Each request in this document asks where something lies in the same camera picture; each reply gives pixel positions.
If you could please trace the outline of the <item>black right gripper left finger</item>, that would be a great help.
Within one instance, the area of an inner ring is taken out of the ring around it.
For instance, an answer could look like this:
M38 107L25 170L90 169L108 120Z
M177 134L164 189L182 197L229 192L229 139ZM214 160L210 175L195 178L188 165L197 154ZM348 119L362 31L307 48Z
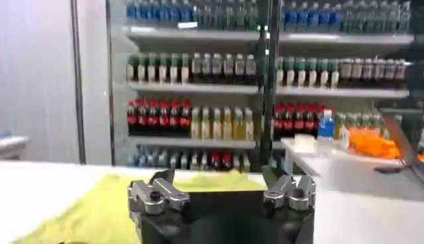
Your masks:
M186 211L191 205L187 192L173 185L175 169L156 172L146 183L133 180L127 188L129 212L131 214L160 215L166 207L177 212Z

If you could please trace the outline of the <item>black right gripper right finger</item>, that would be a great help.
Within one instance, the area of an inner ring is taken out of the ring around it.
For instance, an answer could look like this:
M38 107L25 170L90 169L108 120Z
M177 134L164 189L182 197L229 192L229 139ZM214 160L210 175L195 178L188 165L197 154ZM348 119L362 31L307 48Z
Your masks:
M262 166L262 176L268 187L263 192L263 206L274 211L288 206L295 211L307 211L315 207L316 183L312 177L301 175L295 180L292 175L271 166Z

